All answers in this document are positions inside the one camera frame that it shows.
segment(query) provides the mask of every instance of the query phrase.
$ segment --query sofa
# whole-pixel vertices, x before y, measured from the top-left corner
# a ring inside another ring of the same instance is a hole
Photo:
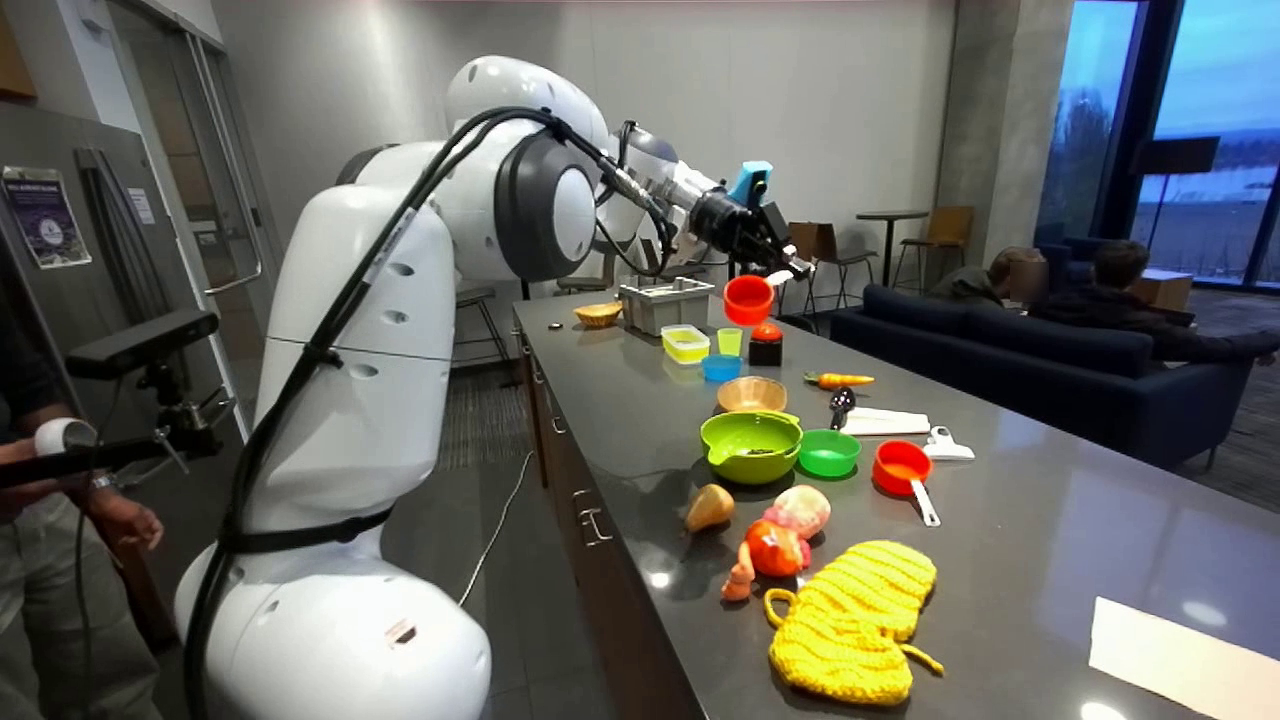
[[[1213,453],[1251,362],[1157,362],[1151,341],[867,287],[830,334],[1147,465]]]

